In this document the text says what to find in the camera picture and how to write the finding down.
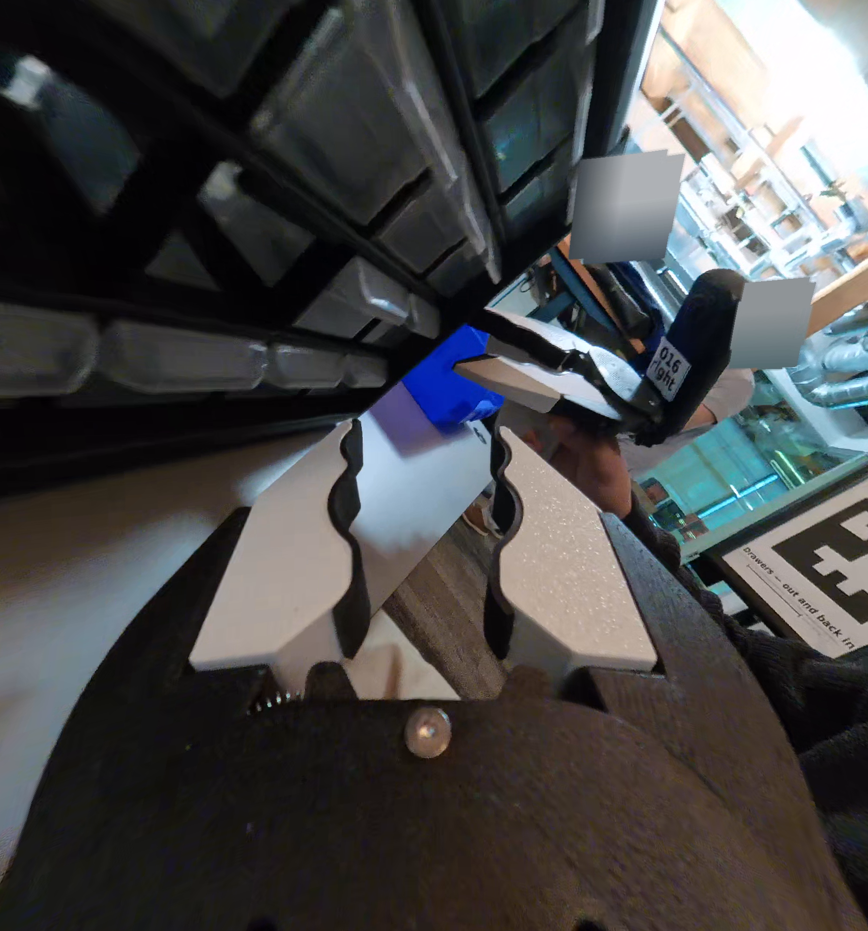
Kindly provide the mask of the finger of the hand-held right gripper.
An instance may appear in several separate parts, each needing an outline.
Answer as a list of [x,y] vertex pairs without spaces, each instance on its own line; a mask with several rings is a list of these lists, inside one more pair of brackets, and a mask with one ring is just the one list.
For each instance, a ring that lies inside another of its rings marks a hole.
[[604,395],[626,403],[641,397],[642,379],[625,359],[555,323],[483,309],[482,331],[488,335],[488,354],[537,365],[552,374],[579,375]]
[[621,423],[621,413],[602,391],[580,374],[551,372],[533,363],[520,363],[501,355],[462,359],[452,371],[467,381],[535,413],[586,419],[591,416]]

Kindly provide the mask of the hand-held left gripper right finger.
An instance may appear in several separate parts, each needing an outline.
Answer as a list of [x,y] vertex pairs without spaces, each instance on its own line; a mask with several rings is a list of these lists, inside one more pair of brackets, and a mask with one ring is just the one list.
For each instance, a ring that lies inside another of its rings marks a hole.
[[494,435],[487,643],[508,669],[650,673],[656,649],[591,500],[508,428]]

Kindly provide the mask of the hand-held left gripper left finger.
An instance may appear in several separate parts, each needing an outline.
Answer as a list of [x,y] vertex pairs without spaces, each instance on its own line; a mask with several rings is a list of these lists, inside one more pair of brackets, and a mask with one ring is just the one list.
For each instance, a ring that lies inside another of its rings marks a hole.
[[349,420],[254,502],[198,634],[197,671],[307,673],[357,656],[370,626],[360,510],[362,430]]

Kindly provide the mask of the grey desk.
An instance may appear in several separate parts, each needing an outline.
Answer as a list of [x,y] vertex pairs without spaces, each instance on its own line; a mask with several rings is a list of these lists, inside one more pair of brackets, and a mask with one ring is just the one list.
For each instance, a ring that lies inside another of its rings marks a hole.
[[[489,478],[483,427],[441,435],[402,385],[360,417],[359,542],[381,609]],[[0,501],[0,877],[64,722],[137,612],[327,428]]]

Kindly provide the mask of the person's right hand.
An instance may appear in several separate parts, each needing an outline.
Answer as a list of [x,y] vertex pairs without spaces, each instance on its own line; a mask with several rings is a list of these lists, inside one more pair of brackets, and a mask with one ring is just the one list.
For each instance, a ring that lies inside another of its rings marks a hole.
[[601,511],[626,518],[633,506],[632,480],[616,438],[562,416],[550,416],[547,425],[556,438],[550,465]]

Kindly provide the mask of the blue plastic bin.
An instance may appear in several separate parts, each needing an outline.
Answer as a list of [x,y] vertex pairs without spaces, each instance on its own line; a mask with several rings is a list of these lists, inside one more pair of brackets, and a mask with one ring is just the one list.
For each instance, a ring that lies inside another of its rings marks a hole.
[[402,380],[428,421],[441,433],[480,422],[501,409],[505,399],[463,378],[455,363],[485,355],[488,334],[463,326],[440,343]]

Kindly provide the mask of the metal shelving rack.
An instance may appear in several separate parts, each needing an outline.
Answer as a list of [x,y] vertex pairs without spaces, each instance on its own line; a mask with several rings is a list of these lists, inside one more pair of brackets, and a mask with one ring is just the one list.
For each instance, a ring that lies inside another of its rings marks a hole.
[[665,262],[806,276],[868,259],[868,2],[665,2],[628,118],[684,157]]

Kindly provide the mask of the silver ventilation ducts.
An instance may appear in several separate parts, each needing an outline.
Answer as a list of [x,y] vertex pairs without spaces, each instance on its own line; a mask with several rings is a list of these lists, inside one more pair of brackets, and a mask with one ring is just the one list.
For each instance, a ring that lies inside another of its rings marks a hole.
[[868,425],[868,303],[807,338],[789,378],[809,403]]

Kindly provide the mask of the black-white marker sign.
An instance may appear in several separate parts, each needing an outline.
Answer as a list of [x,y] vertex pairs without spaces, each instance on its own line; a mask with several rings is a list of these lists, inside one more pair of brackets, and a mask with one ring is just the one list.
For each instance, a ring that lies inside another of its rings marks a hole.
[[868,660],[868,464],[691,561],[775,634],[828,658]]

